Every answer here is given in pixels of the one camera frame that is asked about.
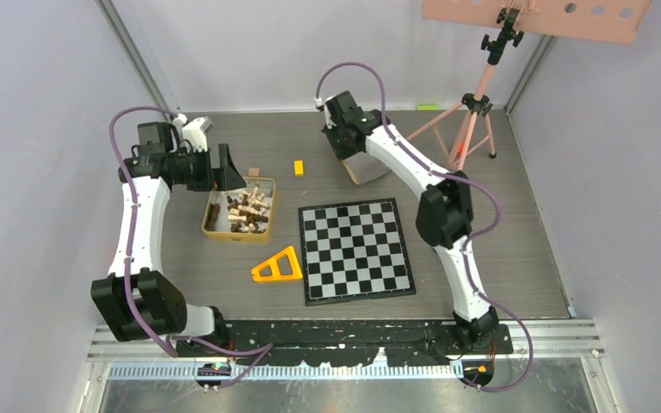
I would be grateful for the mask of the tin lid with bears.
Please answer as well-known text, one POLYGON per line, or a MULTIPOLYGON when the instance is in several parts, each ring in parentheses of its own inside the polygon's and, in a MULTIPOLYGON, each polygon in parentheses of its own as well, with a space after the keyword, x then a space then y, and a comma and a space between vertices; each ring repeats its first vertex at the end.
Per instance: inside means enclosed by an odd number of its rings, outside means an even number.
POLYGON ((342 160, 341 164, 351 181, 359 186, 380 179, 391 172, 384 163, 366 152, 358 152, 342 160))

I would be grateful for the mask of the gold tin box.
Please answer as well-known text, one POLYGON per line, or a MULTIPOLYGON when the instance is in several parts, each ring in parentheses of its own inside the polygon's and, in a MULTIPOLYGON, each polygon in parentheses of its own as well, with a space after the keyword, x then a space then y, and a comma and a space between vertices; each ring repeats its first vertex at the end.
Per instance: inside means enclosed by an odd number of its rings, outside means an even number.
POLYGON ((273 229, 276 182, 245 177, 247 186, 210 193, 201 229, 214 241, 267 244, 273 229))

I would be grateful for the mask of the black white folding chessboard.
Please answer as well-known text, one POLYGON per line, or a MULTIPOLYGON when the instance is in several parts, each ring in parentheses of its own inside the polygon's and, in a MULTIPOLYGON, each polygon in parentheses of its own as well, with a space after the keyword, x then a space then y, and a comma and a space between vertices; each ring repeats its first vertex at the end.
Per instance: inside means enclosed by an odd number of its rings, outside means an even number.
POLYGON ((307 306, 416 293, 395 199, 301 206, 298 220, 307 306))

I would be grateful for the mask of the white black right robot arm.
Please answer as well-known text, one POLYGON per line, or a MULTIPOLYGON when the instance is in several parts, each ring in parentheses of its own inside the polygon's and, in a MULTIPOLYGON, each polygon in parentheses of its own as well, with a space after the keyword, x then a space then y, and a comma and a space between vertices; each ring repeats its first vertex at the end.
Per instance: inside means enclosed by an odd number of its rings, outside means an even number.
POLYGON ((324 114, 323 134, 342 161, 369 155, 399 177, 418 200, 415 226, 439 256, 453 293, 453 335, 468 353, 491 342, 499 318, 486 297, 472 246, 470 182, 451 173, 411 145, 379 110, 365 111, 350 92, 316 98, 324 114))

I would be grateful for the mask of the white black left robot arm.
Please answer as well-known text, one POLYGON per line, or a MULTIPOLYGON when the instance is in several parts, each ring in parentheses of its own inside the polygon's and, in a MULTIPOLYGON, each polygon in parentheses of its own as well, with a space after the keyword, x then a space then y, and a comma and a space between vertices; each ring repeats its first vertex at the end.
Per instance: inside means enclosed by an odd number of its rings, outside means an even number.
POLYGON ((165 276, 161 261, 164 216, 175 185, 209 192, 245 188, 229 147, 220 144, 219 164, 211 165, 207 133, 212 121, 198 117, 138 126, 139 142, 125 158, 119 178, 124 199, 120 236, 108 276, 91 284, 90 296, 120 342, 158 336, 196 336, 206 354, 223 354, 230 342, 215 306, 196 306, 165 276))

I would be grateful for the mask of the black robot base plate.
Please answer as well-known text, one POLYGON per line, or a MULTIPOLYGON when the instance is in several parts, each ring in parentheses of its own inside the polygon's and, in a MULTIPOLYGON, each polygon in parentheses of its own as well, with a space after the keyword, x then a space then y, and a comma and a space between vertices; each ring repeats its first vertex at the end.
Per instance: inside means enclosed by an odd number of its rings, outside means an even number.
POLYGON ((391 367, 441 366, 462 355, 512 354, 510 331, 498 325, 478 342, 464 341, 451 321, 423 319, 229 320, 204 341, 231 351, 247 367, 269 346, 261 366, 368 366, 384 355, 391 367))

